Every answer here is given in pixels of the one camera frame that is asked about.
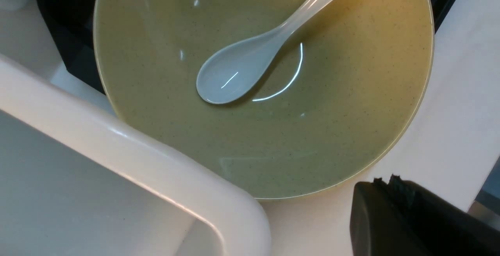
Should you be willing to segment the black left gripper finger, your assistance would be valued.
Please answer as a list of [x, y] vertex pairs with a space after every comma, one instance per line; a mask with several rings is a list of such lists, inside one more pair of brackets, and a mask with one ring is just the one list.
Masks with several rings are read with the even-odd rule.
[[426, 188], [391, 176], [354, 186], [355, 256], [498, 256], [500, 234]]

